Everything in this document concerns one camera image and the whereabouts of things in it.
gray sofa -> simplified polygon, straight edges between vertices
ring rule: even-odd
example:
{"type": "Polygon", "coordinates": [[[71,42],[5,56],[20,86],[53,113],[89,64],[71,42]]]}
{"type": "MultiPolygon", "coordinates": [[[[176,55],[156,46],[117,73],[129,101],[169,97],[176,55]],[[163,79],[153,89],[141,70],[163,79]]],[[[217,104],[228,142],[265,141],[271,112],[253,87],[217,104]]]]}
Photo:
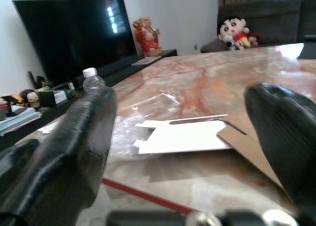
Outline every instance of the gray sofa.
{"type": "MultiPolygon", "coordinates": [[[[260,46],[303,42],[304,35],[316,34],[316,0],[253,0],[219,8],[218,25],[227,17],[244,18],[250,32],[259,34],[260,46]]],[[[216,39],[201,47],[201,52],[226,51],[216,39]]]]}

